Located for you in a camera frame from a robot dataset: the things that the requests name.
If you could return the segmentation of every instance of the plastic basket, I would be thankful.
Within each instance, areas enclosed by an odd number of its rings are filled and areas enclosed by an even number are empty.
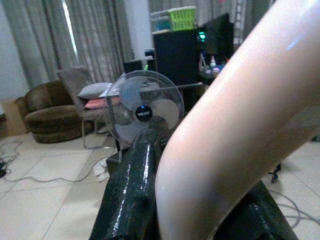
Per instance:
[[[195,29],[196,7],[184,6],[168,10],[172,31]]]

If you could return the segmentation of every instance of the pink cushion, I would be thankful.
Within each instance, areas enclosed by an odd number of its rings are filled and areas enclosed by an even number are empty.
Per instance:
[[[85,105],[87,109],[102,109],[104,106],[105,100],[103,98],[90,99]]]

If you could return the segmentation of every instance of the human skin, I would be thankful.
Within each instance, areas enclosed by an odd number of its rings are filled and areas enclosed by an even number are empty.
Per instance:
[[[277,0],[170,138],[161,239],[206,240],[269,170],[319,131],[320,2]]]

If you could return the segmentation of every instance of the fan grille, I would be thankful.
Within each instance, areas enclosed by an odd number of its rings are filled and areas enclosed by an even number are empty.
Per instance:
[[[142,81],[143,87],[149,87],[148,90],[140,92],[140,97],[144,105],[148,105],[153,108],[153,102],[156,100],[171,100],[177,105],[178,109],[178,119],[174,127],[169,129],[166,124],[166,121],[162,117],[158,117],[157,113],[152,116],[149,123],[149,128],[157,129],[159,132],[159,138],[161,143],[166,143],[176,127],[182,121],[184,117],[184,102],[183,98],[175,86],[175,84],[169,80],[166,76],[155,72],[155,71],[132,71],[126,75],[121,76],[109,89],[105,97],[105,109],[104,117],[106,124],[111,124],[112,135],[119,141],[123,141],[121,136],[115,129],[115,124],[118,125],[129,125],[133,122],[139,122],[136,117],[135,110],[128,109],[123,104],[123,99],[121,98],[120,92],[121,89],[128,83],[128,81]],[[166,118],[171,118],[170,112],[167,113]]]

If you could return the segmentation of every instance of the fan logo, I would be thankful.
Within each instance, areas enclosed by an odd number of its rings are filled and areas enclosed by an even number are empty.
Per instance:
[[[145,111],[145,112],[139,112],[137,113],[138,116],[145,116],[145,115],[149,115],[150,111]]]
[[[140,122],[148,122],[152,118],[152,109],[148,105],[140,105],[135,111],[136,118]]]

